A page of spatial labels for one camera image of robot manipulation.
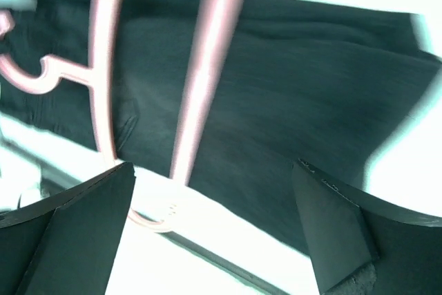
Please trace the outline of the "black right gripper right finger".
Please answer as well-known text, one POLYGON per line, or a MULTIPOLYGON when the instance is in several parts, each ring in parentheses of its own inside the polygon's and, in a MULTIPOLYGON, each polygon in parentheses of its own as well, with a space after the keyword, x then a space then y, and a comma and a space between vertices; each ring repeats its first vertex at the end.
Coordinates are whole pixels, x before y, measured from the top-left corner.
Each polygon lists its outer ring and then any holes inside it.
POLYGON ((441 218, 295 162, 296 204, 320 294, 440 294, 441 218))

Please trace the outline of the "black trousers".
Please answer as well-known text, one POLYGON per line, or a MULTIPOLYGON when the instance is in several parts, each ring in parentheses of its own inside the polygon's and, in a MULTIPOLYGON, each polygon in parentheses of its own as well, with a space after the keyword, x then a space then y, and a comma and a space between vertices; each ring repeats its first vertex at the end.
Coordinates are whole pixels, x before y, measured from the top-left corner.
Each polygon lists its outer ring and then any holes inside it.
MULTIPOLYGON (((169 173, 200 0, 123 0, 113 60, 119 158, 169 173)), ((441 68, 412 17, 244 0, 190 185, 307 251, 291 184, 304 159, 360 187, 367 158, 441 68)))

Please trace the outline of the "pink hanger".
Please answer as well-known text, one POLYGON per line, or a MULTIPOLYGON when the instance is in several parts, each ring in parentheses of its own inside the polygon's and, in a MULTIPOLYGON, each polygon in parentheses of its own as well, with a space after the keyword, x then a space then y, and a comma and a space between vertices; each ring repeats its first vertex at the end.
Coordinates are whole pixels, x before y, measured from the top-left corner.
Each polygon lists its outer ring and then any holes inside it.
MULTIPOLYGON (((1 0, 1 84, 3 94, 34 105, 21 118, 35 125, 48 119, 50 98, 67 116, 75 99, 90 113, 104 167, 120 162, 118 139, 123 96, 130 92, 123 71, 123 39, 128 26, 151 11, 155 0, 1 0)), ((205 227, 214 218, 207 199, 189 187, 206 120, 231 45, 243 0, 197 0, 191 24, 191 49, 184 56, 186 74, 179 81, 179 113, 173 118, 169 174, 146 172, 146 201, 128 217, 156 233, 205 227)))

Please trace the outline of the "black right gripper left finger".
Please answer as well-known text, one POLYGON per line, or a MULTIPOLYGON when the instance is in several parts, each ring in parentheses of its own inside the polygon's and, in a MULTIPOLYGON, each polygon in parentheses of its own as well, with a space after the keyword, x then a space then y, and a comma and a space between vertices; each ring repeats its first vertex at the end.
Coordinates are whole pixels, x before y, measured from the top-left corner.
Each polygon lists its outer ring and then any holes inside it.
POLYGON ((1 214, 1 295, 104 294, 134 185, 124 162, 1 214))

